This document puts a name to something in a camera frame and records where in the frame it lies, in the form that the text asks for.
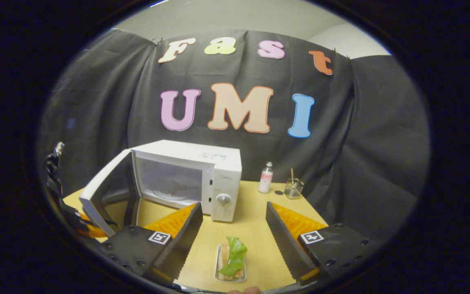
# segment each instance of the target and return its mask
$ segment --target lettuce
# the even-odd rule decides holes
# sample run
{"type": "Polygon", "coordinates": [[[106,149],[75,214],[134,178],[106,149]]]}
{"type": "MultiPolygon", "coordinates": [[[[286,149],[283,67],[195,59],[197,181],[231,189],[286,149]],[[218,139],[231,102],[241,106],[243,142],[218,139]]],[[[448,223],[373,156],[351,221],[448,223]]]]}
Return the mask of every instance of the lettuce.
{"type": "Polygon", "coordinates": [[[244,268],[244,256],[248,248],[236,237],[228,237],[228,244],[230,244],[230,259],[219,272],[225,276],[233,276],[237,270],[244,268]]]}

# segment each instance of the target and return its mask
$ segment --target bread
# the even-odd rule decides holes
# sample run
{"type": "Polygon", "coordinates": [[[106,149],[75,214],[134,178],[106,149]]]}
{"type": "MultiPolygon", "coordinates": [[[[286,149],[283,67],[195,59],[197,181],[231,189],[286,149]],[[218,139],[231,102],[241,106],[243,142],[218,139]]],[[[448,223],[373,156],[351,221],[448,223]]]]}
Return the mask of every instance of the bread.
{"type": "MultiPolygon", "coordinates": [[[[220,244],[220,258],[218,260],[218,268],[224,268],[224,265],[227,264],[230,260],[230,245],[227,242],[222,242],[220,244]]],[[[233,277],[222,275],[219,272],[219,279],[223,281],[233,281],[233,278],[240,279],[244,276],[244,269],[237,270],[233,277]]]]}

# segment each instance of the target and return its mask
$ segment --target glass cup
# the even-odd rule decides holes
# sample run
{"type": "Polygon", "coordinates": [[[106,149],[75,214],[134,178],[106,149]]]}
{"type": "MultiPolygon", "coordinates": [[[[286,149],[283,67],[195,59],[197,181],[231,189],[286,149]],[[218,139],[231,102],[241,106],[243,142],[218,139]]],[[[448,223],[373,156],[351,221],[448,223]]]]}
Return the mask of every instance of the glass cup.
{"type": "Polygon", "coordinates": [[[289,178],[284,188],[284,194],[286,194],[289,199],[298,199],[302,196],[302,188],[304,188],[304,183],[301,180],[297,178],[291,180],[291,178],[289,178]]]}

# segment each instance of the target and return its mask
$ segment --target sandwich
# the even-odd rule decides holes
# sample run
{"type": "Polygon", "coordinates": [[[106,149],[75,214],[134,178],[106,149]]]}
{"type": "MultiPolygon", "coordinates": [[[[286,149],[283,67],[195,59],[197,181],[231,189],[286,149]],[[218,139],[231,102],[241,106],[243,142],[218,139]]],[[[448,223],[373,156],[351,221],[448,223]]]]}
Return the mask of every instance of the sandwich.
{"type": "Polygon", "coordinates": [[[244,256],[248,248],[239,238],[228,237],[228,242],[220,244],[218,258],[219,279],[233,281],[244,276],[244,256]]]}

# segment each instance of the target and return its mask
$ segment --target blue letter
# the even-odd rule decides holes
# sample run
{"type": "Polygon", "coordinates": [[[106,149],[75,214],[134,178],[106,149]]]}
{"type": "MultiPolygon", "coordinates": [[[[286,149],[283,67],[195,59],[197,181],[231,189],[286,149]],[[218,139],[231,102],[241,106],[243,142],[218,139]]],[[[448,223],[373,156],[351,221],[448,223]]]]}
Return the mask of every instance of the blue letter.
{"type": "Polygon", "coordinates": [[[315,99],[302,95],[293,95],[293,101],[297,104],[295,108],[295,121],[293,126],[289,128],[288,134],[297,138],[307,138],[310,136],[308,130],[309,125],[309,114],[311,112],[311,106],[315,104],[315,99]]]}

